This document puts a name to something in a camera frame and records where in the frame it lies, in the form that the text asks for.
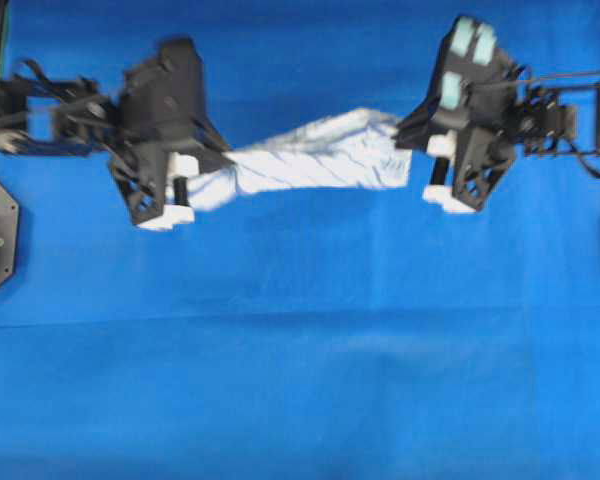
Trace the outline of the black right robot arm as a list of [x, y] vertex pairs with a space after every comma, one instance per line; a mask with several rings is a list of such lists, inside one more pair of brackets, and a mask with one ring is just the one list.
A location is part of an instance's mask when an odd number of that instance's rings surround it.
[[569, 87], [537, 84], [522, 78], [523, 71], [516, 64], [443, 70], [425, 100], [398, 123], [396, 147], [434, 158], [430, 188], [446, 190], [471, 212], [484, 208], [518, 146], [526, 156], [573, 156], [600, 179], [600, 82], [572, 88], [596, 96], [596, 145], [583, 151], [576, 144], [577, 110], [560, 101]]

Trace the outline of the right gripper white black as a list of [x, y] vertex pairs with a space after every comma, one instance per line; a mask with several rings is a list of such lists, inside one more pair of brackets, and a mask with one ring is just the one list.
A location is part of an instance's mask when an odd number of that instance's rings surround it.
[[515, 144], [503, 130], [510, 104], [494, 124], [469, 124], [451, 129], [455, 111], [441, 106], [439, 97], [424, 99], [400, 120], [393, 135], [395, 147], [423, 150], [435, 159], [424, 197], [448, 211], [481, 211], [499, 180], [516, 160]]

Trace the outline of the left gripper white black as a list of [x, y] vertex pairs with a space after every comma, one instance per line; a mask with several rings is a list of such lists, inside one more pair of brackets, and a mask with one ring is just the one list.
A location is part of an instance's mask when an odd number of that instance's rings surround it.
[[111, 154], [110, 173], [133, 226], [169, 230], [174, 224], [193, 221], [186, 175], [174, 171], [174, 156], [192, 155], [200, 173], [213, 173], [233, 165], [227, 156], [232, 148], [213, 124], [195, 120], [193, 125], [194, 138], [171, 142], [138, 138], [118, 124], [117, 151]]

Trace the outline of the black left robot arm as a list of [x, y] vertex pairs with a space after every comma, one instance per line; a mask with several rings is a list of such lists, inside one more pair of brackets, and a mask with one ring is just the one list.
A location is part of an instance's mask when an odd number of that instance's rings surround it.
[[124, 73], [117, 98], [93, 80], [33, 75], [0, 81], [0, 152], [19, 156], [109, 155], [108, 169], [134, 226], [167, 211], [168, 168], [190, 155], [201, 173], [230, 165], [229, 146], [206, 112], [201, 61], [155, 56]]

